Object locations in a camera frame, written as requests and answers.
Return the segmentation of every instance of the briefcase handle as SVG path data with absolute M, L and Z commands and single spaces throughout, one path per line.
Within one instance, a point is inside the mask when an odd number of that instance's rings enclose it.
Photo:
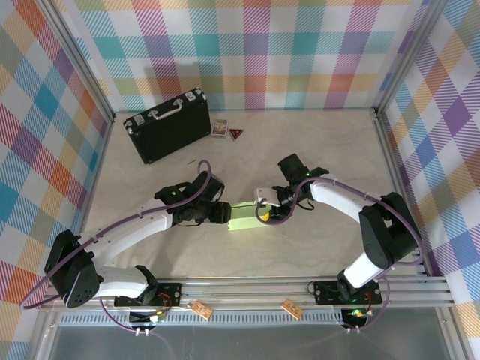
M 179 112 L 180 110 L 182 110 L 182 103 L 183 103 L 182 99 L 177 99 L 177 100 L 173 101 L 173 103 L 172 103 L 172 105 L 178 105 L 178 107 L 176 109 L 165 112 L 161 116 L 157 116 L 157 114 L 158 114 L 157 110 L 150 110 L 150 112 L 148 113 L 148 116 L 150 116 L 151 118 L 153 118 L 155 120 L 165 119 L 166 117 L 168 117 L 170 115 L 173 115 L 173 114 Z

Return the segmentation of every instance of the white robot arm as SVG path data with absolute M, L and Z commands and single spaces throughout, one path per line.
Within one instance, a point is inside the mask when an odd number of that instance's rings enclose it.
M 364 253 L 337 276 L 337 289 L 345 302 L 352 301 L 358 294 L 361 296 L 362 289 L 365 290 L 376 276 L 417 247 L 411 231 L 395 217 L 406 219 L 410 230 L 418 233 L 398 194 L 382 196 L 380 203 L 388 204 L 390 210 L 387 211 L 375 203 L 373 197 L 359 191 L 355 193 L 351 187 L 337 183 L 327 170 L 308 170 L 296 154 L 278 165 L 289 186 L 256 189 L 259 206 L 272 205 L 269 219 L 259 220 L 282 224 L 292 215 L 297 203 L 309 199 L 330 205 L 360 224 Z M 137 304 L 150 305 L 162 289 L 148 269 L 141 265 L 114 268 L 105 264 L 144 238 L 182 221 L 227 223 L 230 205 L 219 202 L 219 198 L 214 200 L 223 190 L 224 184 L 209 170 L 200 173 L 193 183 L 164 187 L 154 199 L 104 228 L 78 236 L 70 230 L 62 232 L 55 238 L 45 272 L 51 274 L 50 280 L 69 308 L 98 296 L 123 296 Z
M 125 296 L 148 303 L 158 287 L 145 266 L 114 268 L 105 264 L 144 238 L 182 221 L 227 223 L 230 204 L 219 201 L 224 188 L 208 165 L 208 172 L 201 172 L 193 183 L 164 187 L 136 211 L 104 228 L 77 236 L 64 231 L 55 238 L 45 272 L 69 308 L 98 296 Z
M 282 224 L 292 216 L 295 205 L 302 200 L 314 200 L 360 224 L 364 252 L 337 276 L 337 289 L 347 302 L 419 246 L 419 231 L 407 204 L 397 193 L 386 196 L 362 193 L 340 183 L 325 169 L 310 171 L 296 154 L 284 158 L 278 166 L 289 186 L 256 189 L 257 217 L 262 204 L 272 206 L 268 217 L 258 217 L 259 221 Z

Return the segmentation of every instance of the plaid wallpaper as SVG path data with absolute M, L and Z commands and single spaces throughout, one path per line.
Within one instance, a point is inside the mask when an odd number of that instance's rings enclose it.
M 430 3 L 431 3 L 431 0 L 423 0 L 421 2 L 421 5 L 418 8 L 417 13 L 415 14 L 415 17 L 413 18 L 413 21 L 410 23 L 408 31 L 406 32 L 401 45 L 397 49 L 397 53 L 395 54 L 395 57 L 390 64 L 390 67 L 388 68 L 388 72 L 382 81 L 380 90 L 376 94 L 375 101 L 373 102 L 374 107 L 377 107 L 378 104 L 380 103 L 380 100 L 382 99 L 382 96 L 385 93 L 385 89 L 390 83 L 390 79 L 392 78 L 392 75 L 395 73 L 395 71 L 398 68 L 398 65 L 401 63 L 401 60 L 404 55 L 405 49 L 407 48 L 407 45 L 413 39 L 415 30 L 419 27 L 420 22 L 422 21 L 422 18 L 425 15 L 425 11 L 427 10 L 428 5 Z
M 119 110 L 371 107 L 428 0 L 56 0 Z
M 34 1 L 0 9 L 0 359 L 24 359 L 37 311 L 18 304 L 80 226 L 107 122 Z
M 480 4 L 450 1 L 386 125 L 436 274 L 480 359 Z

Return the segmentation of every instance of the small card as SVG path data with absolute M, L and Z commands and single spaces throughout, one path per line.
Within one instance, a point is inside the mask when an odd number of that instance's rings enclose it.
M 192 311 L 199 314 L 203 319 L 208 320 L 213 313 L 213 310 L 202 304 L 200 301 L 195 301 L 195 304 L 192 305 Z
M 300 320 L 303 315 L 303 310 L 289 298 L 283 302 L 282 308 L 297 320 Z
M 227 137 L 228 120 L 215 120 L 211 135 L 213 137 Z
M 233 141 L 237 140 L 240 135 L 242 135 L 242 129 L 229 129 L 230 135 L 232 136 Z

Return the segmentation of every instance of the vent grille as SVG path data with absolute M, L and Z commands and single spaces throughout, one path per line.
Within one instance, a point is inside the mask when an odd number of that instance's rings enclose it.
M 126 310 L 113 310 L 113 317 L 120 323 L 128 322 Z M 170 311 L 164 325 L 278 325 L 280 323 L 295 324 L 338 324 L 343 323 L 341 310 L 319 309 L 304 310 L 303 316 L 297 320 L 283 310 L 258 310 L 258 311 L 227 311 L 217 310 L 209 320 L 203 319 L 190 310 Z M 61 315 L 60 324 L 63 326 L 87 326 L 93 324 L 113 325 L 103 311 L 65 312 Z

